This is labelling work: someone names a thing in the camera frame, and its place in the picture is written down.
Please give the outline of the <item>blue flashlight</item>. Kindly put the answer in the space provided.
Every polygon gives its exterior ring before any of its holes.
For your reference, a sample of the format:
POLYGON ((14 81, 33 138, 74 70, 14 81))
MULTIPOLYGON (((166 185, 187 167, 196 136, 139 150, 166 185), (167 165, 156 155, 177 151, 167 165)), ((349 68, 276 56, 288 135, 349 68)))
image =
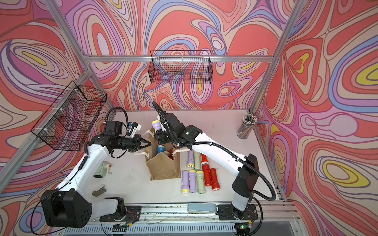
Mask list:
POLYGON ((158 145, 157 147, 157 153, 162 153, 165 151, 165 147, 163 145, 158 145))

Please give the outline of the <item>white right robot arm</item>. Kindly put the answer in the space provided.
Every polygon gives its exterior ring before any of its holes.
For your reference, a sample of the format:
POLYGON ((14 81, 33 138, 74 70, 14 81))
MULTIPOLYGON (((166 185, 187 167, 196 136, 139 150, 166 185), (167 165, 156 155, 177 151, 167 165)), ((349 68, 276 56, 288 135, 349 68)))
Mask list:
POLYGON ((176 147, 186 144, 187 148, 204 154, 235 176, 232 206, 239 212, 246 210, 258 180, 258 174, 248 167, 250 165, 258 171, 258 160, 254 155, 244 156, 227 149, 196 126, 184 126, 172 113, 153 121, 152 127, 160 144, 172 143, 176 147))

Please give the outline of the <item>brown burlap tote bag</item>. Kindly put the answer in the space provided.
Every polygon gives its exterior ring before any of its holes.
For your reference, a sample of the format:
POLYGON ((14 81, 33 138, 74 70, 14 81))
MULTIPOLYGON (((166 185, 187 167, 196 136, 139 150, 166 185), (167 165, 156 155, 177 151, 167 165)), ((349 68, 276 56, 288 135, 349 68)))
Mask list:
POLYGON ((141 154, 145 158, 145 163, 150 173, 150 180, 169 180, 169 179, 178 179, 182 177, 181 171, 181 156, 184 151, 178 150, 173 147, 172 143, 163 144, 165 151, 173 149, 174 159, 170 159, 163 152, 158 153, 158 141, 155 139, 155 130, 151 128, 145 134, 148 135, 148 141, 151 142, 149 151, 138 151, 135 154, 141 154))

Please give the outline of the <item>red white flashlight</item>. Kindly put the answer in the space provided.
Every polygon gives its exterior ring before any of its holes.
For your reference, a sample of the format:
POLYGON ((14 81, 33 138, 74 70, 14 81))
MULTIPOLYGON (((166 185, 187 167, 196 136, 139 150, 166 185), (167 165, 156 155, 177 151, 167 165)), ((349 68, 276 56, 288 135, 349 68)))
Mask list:
POLYGON ((210 169, 207 156, 204 154, 201 155, 201 167, 203 171, 210 169))

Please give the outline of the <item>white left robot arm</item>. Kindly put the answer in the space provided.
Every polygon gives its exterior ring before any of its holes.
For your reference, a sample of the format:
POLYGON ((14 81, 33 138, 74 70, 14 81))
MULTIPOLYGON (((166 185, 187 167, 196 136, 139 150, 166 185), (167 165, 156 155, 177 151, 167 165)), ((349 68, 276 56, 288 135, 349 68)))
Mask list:
POLYGON ((140 135, 132 138, 110 135, 94 137, 84 146, 85 153, 70 174, 55 190, 47 190, 42 195, 41 205, 47 225, 82 228, 99 217, 123 220, 127 214, 123 198, 110 197, 90 202, 85 198, 85 192, 95 172, 114 150, 136 152, 150 145, 151 142, 140 135))

